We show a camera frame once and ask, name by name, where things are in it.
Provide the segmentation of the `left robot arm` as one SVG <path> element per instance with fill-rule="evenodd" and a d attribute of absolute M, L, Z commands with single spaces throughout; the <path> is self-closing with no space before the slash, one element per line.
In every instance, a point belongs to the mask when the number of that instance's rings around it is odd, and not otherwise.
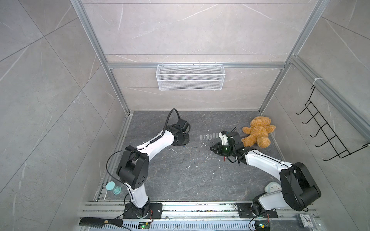
<path fill-rule="evenodd" d="M 127 188 L 131 198 L 130 206 L 138 218 L 145 218 L 150 211 L 150 199 L 145 191 L 150 161 L 168 146 L 190 144 L 190 130 L 191 125 L 173 108 L 166 118 L 164 128 L 154 138 L 137 147 L 129 145 L 111 155 L 113 157 L 122 153 L 116 176 L 109 171 L 107 173 Z"/>

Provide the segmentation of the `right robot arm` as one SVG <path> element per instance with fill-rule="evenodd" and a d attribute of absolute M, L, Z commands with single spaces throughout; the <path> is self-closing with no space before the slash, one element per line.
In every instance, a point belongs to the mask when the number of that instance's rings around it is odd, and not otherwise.
<path fill-rule="evenodd" d="M 305 164 L 284 162 L 245 147 L 235 131 L 223 131 L 219 136 L 221 141 L 211 146 L 212 152 L 224 159 L 233 157 L 234 163 L 256 167 L 277 179 L 276 190 L 266 187 L 264 193 L 253 199 L 251 212 L 254 216 L 266 216 L 277 208 L 303 211 L 321 197 L 321 191 Z"/>

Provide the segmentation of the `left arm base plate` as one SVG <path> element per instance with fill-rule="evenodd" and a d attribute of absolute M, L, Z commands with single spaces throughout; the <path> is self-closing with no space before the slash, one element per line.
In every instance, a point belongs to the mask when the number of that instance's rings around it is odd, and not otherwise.
<path fill-rule="evenodd" d="M 123 219 L 134 218 L 153 218 L 160 219 L 162 217 L 162 203 L 149 203 L 143 208 L 137 208 L 132 203 L 126 204 L 124 209 Z"/>

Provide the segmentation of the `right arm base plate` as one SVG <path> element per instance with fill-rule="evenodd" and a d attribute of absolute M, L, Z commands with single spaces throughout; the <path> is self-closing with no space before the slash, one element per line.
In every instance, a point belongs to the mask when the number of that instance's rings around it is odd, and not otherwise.
<path fill-rule="evenodd" d="M 234 209 L 239 213 L 240 218 L 278 218 L 276 209 L 265 210 L 257 203 L 236 203 Z"/>

